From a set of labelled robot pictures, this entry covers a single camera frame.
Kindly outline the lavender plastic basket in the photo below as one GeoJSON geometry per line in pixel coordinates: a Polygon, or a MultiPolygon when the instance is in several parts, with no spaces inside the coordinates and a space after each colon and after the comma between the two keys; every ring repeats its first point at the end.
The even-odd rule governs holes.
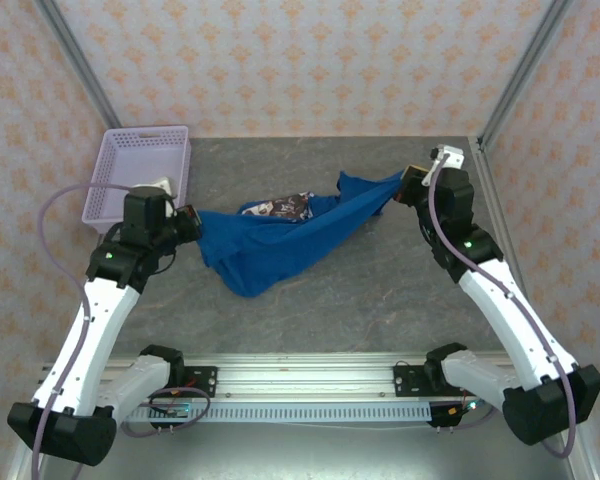
{"type": "Polygon", "coordinates": [[[95,163],[82,221],[106,233],[122,220],[125,192],[104,184],[158,185],[184,205],[191,164],[189,129],[184,125],[110,129],[105,132],[95,163]]]}

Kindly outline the aluminium table side rail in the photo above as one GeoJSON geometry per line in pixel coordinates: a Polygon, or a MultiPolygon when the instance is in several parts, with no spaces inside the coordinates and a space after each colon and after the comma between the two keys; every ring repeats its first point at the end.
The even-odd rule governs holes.
{"type": "Polygon", "coordinates": [[[497,243],[504,253],[512,272],[512,276],[516,281],[519,289],[528,298],[526,286],[524,284],[522,271],[516,257],[513,246],[513,241],[507,227],[504,210],[498,195],[493,174],[491,172],[487,154],[483,151],[482,146],[477,137],[468,137],[473,162],[478,173],[480,184],[484,193],[489,215],[494,228],[495,238],[497,243]]]}

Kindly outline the small circuit board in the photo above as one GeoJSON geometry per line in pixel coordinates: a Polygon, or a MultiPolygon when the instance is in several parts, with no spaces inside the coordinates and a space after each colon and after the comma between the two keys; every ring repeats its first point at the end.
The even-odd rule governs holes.
{"type": "Polygon", "coordinates": [[[188,402],[152,403],[150,409],[158,418],[188,418],[188,402]]]}
{"type": "Polygon", "coordinates": [[[490,404],[485,402],[483,399],[472,400],[466,403],[453,403],[451,406],[446,408],[446,413],[450,416],[464,416],[470,411],[476,410],[482,406],[490,406],[490,404]]]}

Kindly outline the aluminium frame post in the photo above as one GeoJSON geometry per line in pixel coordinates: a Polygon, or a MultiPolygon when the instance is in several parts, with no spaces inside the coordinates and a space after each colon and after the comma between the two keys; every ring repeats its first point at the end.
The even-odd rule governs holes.
{"type": "Polygon", "coordinates": [[[551,0],[549,8],[496,103],[483,133],[477,138],[482,151],[486,151],[494,145],[500,130],[535,72],[545,50],[561,27],[563,19],[573,2],[574,0],[551,0]]]}
{"type": "Polygon", "coordinates": [[[109,129],[122,128],[122,122],[56,0],[33,0],[33,2],[49,25],[61,50],[105,125],[109,129]]]}

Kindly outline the blue printed t-shirt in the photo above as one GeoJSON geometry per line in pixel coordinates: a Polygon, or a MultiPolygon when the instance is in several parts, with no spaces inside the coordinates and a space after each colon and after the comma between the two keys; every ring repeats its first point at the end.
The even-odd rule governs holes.
{"type": "Polygon", "coordinates": [[[256,297],[339,247],[381,213],[400,184],[399,172],[377,181],[342,172],[337,195],[308,199],[307,219],[201,210],[202,259],[234,294],[256,297]]]}

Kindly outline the grey metal lower panel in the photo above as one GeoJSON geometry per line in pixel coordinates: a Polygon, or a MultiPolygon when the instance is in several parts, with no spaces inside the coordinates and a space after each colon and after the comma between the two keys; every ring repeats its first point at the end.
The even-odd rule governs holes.
{"type": "Polygon", "coordinates": [[[569,464],[528,447],[503,421],[436,433],[276,424],[199,424],[119,436],[77,480],[573,480],[569,464]]]}

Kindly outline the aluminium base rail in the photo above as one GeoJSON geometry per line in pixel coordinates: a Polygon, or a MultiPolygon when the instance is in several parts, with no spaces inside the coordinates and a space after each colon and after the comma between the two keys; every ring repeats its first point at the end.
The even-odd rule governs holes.
{"type": "MultiPolygon", "coordinates": [[[[422,366],[422,356],[387,353],[214,354],[190,356],[194,388],[214,402],[329,403],[392,401],[397,395],[393,367],[398,361],[422,366]]],[[[461,395],[416,395],[416,401],[458,399],[461,395]]]]}

